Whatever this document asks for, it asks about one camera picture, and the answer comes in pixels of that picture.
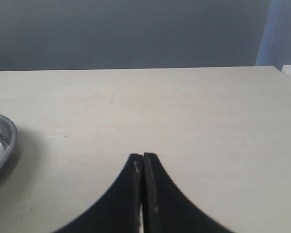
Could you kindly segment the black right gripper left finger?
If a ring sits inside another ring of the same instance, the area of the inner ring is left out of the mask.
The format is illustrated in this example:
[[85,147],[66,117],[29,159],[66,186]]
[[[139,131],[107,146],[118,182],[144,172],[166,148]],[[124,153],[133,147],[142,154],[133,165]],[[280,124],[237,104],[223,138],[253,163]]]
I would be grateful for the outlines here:
[[58,233],[138,233],[143,157],[129,155],[116,180],[87,211]]

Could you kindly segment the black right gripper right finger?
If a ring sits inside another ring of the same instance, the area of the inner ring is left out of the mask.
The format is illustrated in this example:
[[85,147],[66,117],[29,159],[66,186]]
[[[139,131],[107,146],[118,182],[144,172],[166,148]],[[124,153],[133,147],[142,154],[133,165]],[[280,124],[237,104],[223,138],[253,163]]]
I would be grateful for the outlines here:
[[145,233],[231,232],[180,191],[154,153],[143,157],[142,210]]

